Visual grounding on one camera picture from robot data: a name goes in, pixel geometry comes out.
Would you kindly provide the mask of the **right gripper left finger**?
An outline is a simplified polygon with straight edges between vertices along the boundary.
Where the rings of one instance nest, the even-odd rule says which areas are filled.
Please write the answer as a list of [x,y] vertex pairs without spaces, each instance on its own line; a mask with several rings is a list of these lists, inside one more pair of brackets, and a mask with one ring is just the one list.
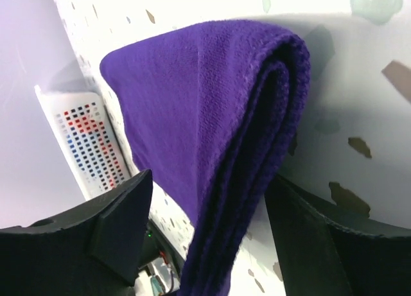
[[27,227],[1,230],[2,295],[134,295],[152,172]]

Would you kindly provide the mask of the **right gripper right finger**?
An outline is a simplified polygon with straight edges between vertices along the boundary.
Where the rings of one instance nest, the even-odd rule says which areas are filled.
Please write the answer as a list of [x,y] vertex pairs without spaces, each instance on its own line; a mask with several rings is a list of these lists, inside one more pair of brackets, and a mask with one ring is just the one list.
[[287,295],[410,295],[410,229],[276,176],[265,203]]

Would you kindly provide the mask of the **purple towel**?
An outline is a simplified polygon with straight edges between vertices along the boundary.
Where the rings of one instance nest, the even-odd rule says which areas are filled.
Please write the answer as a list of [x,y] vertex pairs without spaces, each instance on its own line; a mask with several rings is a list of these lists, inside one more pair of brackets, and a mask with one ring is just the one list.
[[310,89],[305,42],[281,26],[208,21],[129,44],[100,62],[134,164],[194,234],[178,295],[227,295],[256,207],[297,131]]

